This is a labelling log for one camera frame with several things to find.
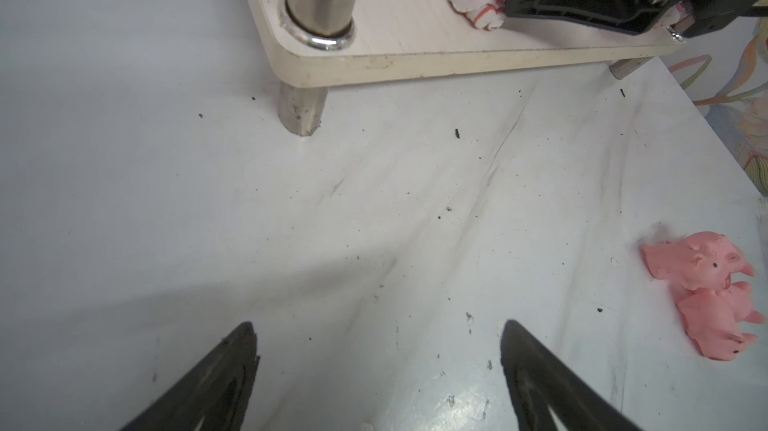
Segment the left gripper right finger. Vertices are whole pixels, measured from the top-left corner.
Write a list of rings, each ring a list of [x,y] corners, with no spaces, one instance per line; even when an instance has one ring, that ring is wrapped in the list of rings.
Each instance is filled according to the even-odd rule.
[[[505,323],[500,362],[520,430],[639,431],[516,320]]]

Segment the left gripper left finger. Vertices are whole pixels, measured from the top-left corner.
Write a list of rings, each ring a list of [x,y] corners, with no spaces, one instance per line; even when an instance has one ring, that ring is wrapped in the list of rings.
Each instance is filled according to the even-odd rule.
[[[243,322],[122,429],[238,431],[258,364],[257,335]]]

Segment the white two-tier shelf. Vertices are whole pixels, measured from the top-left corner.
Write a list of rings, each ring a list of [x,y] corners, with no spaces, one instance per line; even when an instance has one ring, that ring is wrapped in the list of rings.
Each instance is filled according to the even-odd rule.
[[[623,77],[678,50],[663,28],[639,36],[562,21],[509,20],[479,31],[447,0],[247,0],[280,79],[278,117],[319,127],[333,87],[607,62]]]

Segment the pink pig toy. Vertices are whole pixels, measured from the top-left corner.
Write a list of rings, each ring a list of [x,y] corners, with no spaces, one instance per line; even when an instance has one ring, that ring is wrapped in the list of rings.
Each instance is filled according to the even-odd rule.
[[[699,232],[644,244],[640,253],[651,277],[672,286],[684,331],[702,356],[732,361],[757,342],[755,334],[743,332],[739,325],[762,325],[767,317],[753,303],[752,285],[732,280],[735,274],[757,273],[729,238]]]

